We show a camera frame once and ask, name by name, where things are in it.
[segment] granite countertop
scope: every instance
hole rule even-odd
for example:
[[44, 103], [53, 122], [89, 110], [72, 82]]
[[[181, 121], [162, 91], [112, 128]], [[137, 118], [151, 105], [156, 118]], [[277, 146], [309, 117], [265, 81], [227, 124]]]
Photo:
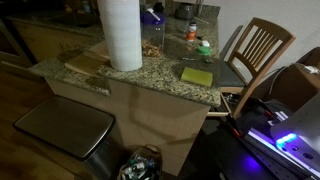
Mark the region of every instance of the granite countertop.
[[[48, 21], [48, 19], [57, 15], [59, 15], [58, 12], [51, 12], [51, 14], [38, 12], [38, 14], [30, 13], [29, 16], [15, 15], [9, 17], [9, 19], [15, 21], [93, 36], [88, 42], [75, 49], [31, 67], [30, 71], [32, 73], [104, 95], [110, 94], [107, 80], [114, 79], [213, 107], [220, 105], [220, 91], [217, 83], [219, 80], [219, 60], [216, 18], [203, 17], [202, 19], [209, 24], [195, 20], [198, 25], [197, 35], [208, 40], [211, 44], [213, 53], [210, 59], [213, 63], [206, 63], [201, 60], [201, 57], [195, 55], [194, 52], [196, 47], [199, 46], [200, 40], [196, 40], [194, 43], [188, 43], [184, 40], [188, 23], [169, 17], [166, 22], [164, 55], [159, 58], [144, 57], [143, 67], [130, 72], [120, 72], [105, 64], [98, 69], [99, 77], [96, 78], [71, 71], [64, 67], [64, 63], [81, 54], [83, 50], [101, 42], [103, 40], [101, 26], [79, 28]], [[182, 57], [193, 57], [199, 60], [185, 61], [181, 60]], [[204, 87], [180, 80], [185, 67], [212, 72], [214, 74], [213, 85]]]

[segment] floor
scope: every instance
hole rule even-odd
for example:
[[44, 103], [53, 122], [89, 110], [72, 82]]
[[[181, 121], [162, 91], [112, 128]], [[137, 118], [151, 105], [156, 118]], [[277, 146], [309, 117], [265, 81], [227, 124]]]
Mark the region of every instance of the floor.
[[[0, 179], [68, 180], [74, 175], [41, 155], [12, 124], [37, 104], [53, 96], [44, 80], [30, 80], [0, 69]], [[218, 122], [205, 121], [178, 177], [163, 173], [163, 180], [220, 179], [219, 169], [208, 160], [201, 137]]]

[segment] bottle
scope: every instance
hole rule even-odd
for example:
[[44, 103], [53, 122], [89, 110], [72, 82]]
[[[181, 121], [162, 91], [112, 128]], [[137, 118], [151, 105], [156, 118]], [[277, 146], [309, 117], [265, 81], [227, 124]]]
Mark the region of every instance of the bottle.
[[196, 22], [189, 23], [189, 31], [186, 36], [186, 40], [189, 42], [193, 42], [196, 37], [197, 24]]

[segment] kitchen cabinet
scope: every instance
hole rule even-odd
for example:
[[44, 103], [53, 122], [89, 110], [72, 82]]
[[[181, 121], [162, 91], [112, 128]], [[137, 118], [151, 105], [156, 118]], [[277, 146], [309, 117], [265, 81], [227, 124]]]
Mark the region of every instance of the kitchen cabinet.
[[13, 25], [38, 62], [57, 57], [90, 38], [22, 22], [13, 21]]

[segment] chair backrest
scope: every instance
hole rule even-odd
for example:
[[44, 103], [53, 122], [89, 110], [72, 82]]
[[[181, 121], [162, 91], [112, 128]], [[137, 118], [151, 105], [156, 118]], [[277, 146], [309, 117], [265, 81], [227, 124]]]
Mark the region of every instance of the chair backrest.
[[[272, 22], [253, 18], [236, 43], [228, 59], [228, 65], [247, 83], [241, 97], [232, 112], [237, 117], [250, 94], [261, 81], [266, 72], [295, 40], [286, 29]], [[239, 60], [248, 69], [252, 78], [249, 82], [235, 67], [234, 61]]]

